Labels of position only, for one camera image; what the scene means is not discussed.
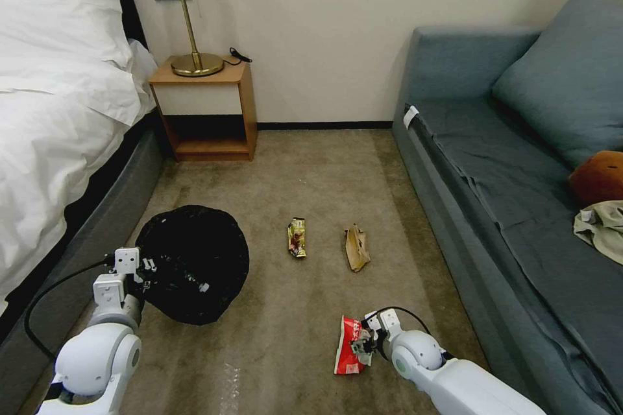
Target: black trash bag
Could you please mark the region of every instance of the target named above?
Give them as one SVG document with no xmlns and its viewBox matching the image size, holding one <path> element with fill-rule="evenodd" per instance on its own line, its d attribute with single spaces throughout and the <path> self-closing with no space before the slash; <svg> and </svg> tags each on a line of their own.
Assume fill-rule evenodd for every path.
<svg viewBox="0 0 623 415">
<path fill-rule="evenodd" d="M 145 299 L 179 322 L 215 322 L 249 273 L 245 236 L 218 209 L 188 205 L 158 214 L 145 224 L 136 246 L 156 265 L 155 272 L 140 271 L 151 282 Z"/>
</svg>

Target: brown plush toy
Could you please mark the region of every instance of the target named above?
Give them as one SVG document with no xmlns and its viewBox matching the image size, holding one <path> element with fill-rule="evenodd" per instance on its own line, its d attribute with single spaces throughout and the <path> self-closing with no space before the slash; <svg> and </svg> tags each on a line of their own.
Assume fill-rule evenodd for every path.
<svg viewBox="0 0 623 415">
<path fill-rule="evenodd" d="M 623 200 L 623 152 L 599 151 L 569 176 L 569 184 L 583 208 Z"/>
</svg>

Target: carpet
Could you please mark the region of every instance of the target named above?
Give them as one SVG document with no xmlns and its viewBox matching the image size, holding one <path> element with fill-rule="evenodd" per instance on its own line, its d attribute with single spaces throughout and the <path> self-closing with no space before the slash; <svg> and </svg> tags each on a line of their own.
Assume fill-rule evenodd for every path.
<svg viewBox="0 0 623 415">
<path fill-rule="evenodd" d="M 487 367 L 390 130 L 263 131 L 257 147 L 250 163 L 165 165 L 130 243 L 153 215 L 202 204 L 237 220 L 250 271 L 214 324 L 178 324 L 146 305 L 121 413 L 437 413 L 379 355 L 361 375 L 333 375 L 341 315 L 387 305 L 411 309 L 442 346 Z M 306 219 L 306 259 L 287 252 L 292 217 Z M 357 274 L 343 235 L 354 222 L 372 258 Z"/>
</svg>

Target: power cord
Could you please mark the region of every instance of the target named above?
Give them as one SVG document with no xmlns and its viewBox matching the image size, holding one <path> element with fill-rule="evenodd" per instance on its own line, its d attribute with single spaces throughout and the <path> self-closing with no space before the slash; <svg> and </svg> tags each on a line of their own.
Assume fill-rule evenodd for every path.
<svg viewBox="0 0 623 415">
<path fill-rule="evenodd" d="M 64 278 L 54 282 L 47 289 L 45 289 L 43 292 L 41 292 L 39 295 L 37 295 L 37 297 L 28 306 L 28 309 L 26 310 L 26 315 L 24 316 L 24 331 L 26 331 L 26 335 L 30 338 L 32 343 L 35 344 L 37 347 L 39 347 L 39 350 L 41 350 L 45 354 L 45 356 L 48 357 L 48 359 L 54 361 L 54 359 L 56 358 L 56 355 L 50 349 L 48 349 L 41 340 L 39 340 L 39 338 L 34 334 L 34 332 L 32 331 L 32 328 L 31 328 L 31 314 L 32 314 L 32 311 L 34 310 L 34 308 L 37 306 L 37 303 L 39 303 L 39 301 L 45 295 L 47 295 L 48 292 L 51 292 L 52 290 L 57 288 L 63 282 L 65 282 L 65 281 L 67 281 L 67 280 L 69 280 L 71 278 L 74 278 L 75 276 L 78 276 L 79 274 L 82 274 L 83 272 L 86 272 L 86 271 L 88 271 L 90 269 L 93 269 L 95 267 L 102 266 L 102 265 L 111 265 L 112 263 L 114 263 L 114 258 L 115 258 L 114 254 L 107 254 L 102 261 L 98 261 L 95 264 L 92 264 L 90 266 L 84 267 L 82 269 L 78 269 L 76 272 L 72 272 L 70 275 L 68 275 L 68 276 L 66 276 L 66 277 L 64 277 Z"/>
<path fill-rule="evenodd" d="M 251 63 L 253 62 L 253 60 L 251 60 L 249 57 L 242 55 L 240 52 L 238 52 L 235 48 L 230 47 L 229 48 L 229 53 L 231 54 L 232 57 L 235 57 L 238 59 L 238 61 L 236 63 L 232 63 L 229 62 L 228 60 L 223 59 L 223 61 L 227 64 L 236 66 L 241 64 L 242 62 L 246 62 L 246 63 Z"/>
<path fill-rule="evenodd" d="M 420 325 L 424 328 L 424 332 L 426 332 L 426 334 L 430 334 L 430 330 L 428 329 L 428 326 L 424 323 L 424 321 L 422 321 L 422 319 L 417 316 L 417 314 L 405 309 L 405 308 L 401 308 L 401 307 L 384 307 L 381 308 L 380 310 L 377 310 L 376 313 L 374 313 L 372 316 L 370 316 L 369 318 L 366 318 L 363 320 L 363 322 L 365 322 L 365 325 L 368 326 L 368 320 L 372 319 L 372 318 L 378 318 L 378 315 L 384 311 L 387 311 L 388 309 L 397 309 L 400 311 L 404 311 L 405 313 L 407 313 L 408 315 L 414 317 L 418 323 L 420 323 Z"/>
</svg>

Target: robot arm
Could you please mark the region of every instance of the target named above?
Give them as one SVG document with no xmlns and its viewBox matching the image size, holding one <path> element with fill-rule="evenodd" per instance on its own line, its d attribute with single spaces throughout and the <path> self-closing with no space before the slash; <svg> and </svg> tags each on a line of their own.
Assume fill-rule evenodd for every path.
<svg viewBox="0 0 623 415">
<path fill-rule="evenodd" d="M 353 351 L 369 357 L 378 350 L 403 378 L 430 396 L 442 415 L 544 415 L 477 364 L 453 357 L 430 334 L 404 331 L 394 309 L 371 313 L 362 323 L 368 325 L 369 336 L 353 342 Z"/>
<path fill-rule="evenodd" d="M 60 350 L 56 374 L 39 415 L 119 413 L 141 353 L 141 340 L 134 333 L 143 309 L 140 289 L 149 284 L 136 274 L 138 262 L 138 248 L 120 248 L 115 251 L 114 273 L 101 274 L 95 280 L 96 308 L 87 328 Z M 72 404 L 75 396 L 97 399 Z"/>
</svg>

